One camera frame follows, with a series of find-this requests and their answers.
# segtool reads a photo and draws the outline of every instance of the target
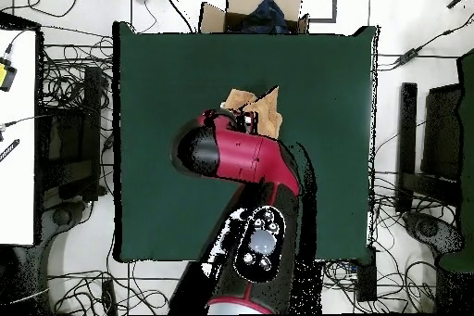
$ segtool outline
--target blue cloth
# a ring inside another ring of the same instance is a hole
[[[258,8],[242,20],[241,33],[291,33],[285,15],[273,0],[263,0]]]

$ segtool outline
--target yellow device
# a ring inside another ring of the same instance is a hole
[[[7,59],[0,58],[0,90],[9,91],[17,70],[11,66]]]

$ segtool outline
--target white desk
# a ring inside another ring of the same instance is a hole
[[[18,31],[0,30],[0,56]],[[35,32],[24,32],[13,43],[10,61],[17,74],[9,92],[0,91],[0,123],[34,116]],[[33,244],[34,120],[6,128],[2,153],[19,145],[0,162],[0,245]]]

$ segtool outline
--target cardboard box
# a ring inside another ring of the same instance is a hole
[[[223,11],[209,3],[201,5],[201,17],[199,19],[199,32],[225,32],[240,23],[247,15],[256,10],[263,0],[227,0],[226,10]],[[305,14],[300,19],[300,7],[302,0],[275,0],[285,15],[285,21],[291,32],[307,33],[309,15]]]

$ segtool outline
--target green tabletop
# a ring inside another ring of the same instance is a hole
[[[121,260],[197,259],[237,184],[178,173],[169,144],[232,88],[273,85],[281,140],[302,144],[315,169],[317,257],[365,256],[374,33],[134,34],[121,24]]]

